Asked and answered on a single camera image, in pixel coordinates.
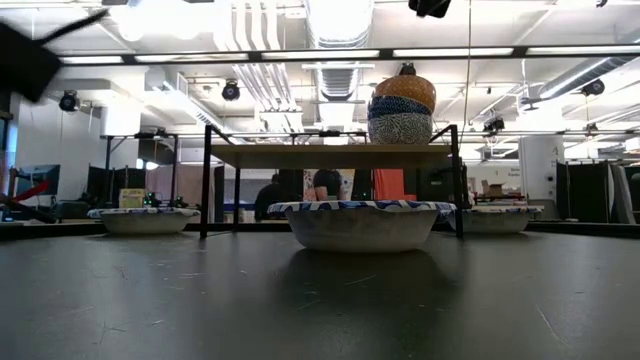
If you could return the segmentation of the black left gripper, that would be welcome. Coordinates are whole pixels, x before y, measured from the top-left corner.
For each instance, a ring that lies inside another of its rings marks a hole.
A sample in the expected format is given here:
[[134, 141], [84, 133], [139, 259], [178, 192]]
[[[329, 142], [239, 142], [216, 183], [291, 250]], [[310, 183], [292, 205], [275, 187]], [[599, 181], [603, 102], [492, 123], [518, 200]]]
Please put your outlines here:
[[109, 14], [102, 9], [32, 40], [9, 25], [1, 24], [1, 89], [37, 103], [62, 66], [60, 59], [43, 45], [100, 22]]

